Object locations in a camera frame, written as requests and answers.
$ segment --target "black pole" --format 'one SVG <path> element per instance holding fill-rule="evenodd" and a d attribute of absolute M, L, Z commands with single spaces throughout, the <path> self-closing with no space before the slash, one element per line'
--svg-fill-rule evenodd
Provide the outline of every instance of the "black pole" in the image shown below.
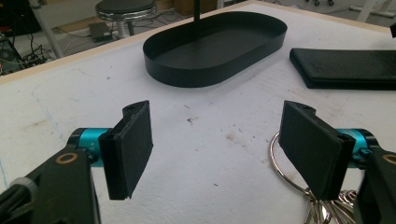
<path fill-rule="evenodd" d="M 396 22 L 390 26 L 390 32 L 392 33 L 392 37 L 396 38 Z"/>
<path fill-rule="evenodd" d="M 194 22 L 199 21 L 199 16 L 201 13 L 201 1 L 200 0 L 194 0 Z"/>
<path fill-rule="evenodd" d="M 199 38 L 199 35 L 201 33 L 201 28 L 200 28 L 200 14 L 201 14 L 201 0 L 194 0 L 194 36 L 195 38 Z"/>

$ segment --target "stool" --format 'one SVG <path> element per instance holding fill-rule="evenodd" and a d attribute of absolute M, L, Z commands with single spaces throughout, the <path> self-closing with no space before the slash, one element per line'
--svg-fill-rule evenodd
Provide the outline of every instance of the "stool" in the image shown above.
<path fill-rule="evenodd" d="M 134 35 L 132 21 L 155 12 L 154 0 L 103 0 L 95 7 L 97 16 L 104 21 L 114 21 L 119 38 L 127 37 L 123 26 L 127 22 L 129 35 Z"/>

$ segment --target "metal key ring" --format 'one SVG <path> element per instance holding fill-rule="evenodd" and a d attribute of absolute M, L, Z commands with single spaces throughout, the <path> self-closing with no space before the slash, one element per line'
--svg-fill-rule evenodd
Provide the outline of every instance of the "metal key ring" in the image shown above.
<path fill-rule="evenodd" d="M 283 172 L 282 170 L 279 168 L 279 166 L 277 165 L 276 159 L 275 159 L 275 155 L 274 155 L 274 145 L 276 143 L 277 138 L 279 137 L 279 133 L 276 133 L 273 137 L 273 139 L 271 140 L 271 144 L 270 144 L 270 156 L 271 156 L 271 163 L 274 167 L 274 169 L 276 170 L 276 172 L 284 179 L 286 180 L 290 185 L 292 185 L 294 188 L 296 188 L 297 190 L 299 190 L 301 193 L 308 195 L 310 194 L 309 189 L 303 189 L 300 186 L 298 186 L 297 184 L 295 184 L 293 181 L 291 181 Z"/>

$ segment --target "black tray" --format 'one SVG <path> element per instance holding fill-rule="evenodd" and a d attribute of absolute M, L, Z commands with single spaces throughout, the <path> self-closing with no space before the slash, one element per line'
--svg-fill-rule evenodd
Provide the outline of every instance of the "black tray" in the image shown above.
<path fill-rule="evenodd" d="M 171 86 L 214 85 L 280 49 L 287 29 L 283 21 L 252 12 L 198 17 L 146 40 L 146 68 Z"/>

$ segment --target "black gripper pad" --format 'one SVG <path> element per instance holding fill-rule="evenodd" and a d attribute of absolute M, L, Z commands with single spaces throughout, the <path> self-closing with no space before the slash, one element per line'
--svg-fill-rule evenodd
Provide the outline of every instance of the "black gripper pad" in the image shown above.
<path fill-rule="evenodd" d="M 149 101 L 122 109 L 123 119 L 99 137 L 111 200 L 132 197 L 153 147 Z"/>
<path fill-rule="evenodd" d="M 336 199 L 355 139 L 319 119 L 308 105 L 285 101 L 279 144 L 317 200 Z"/>

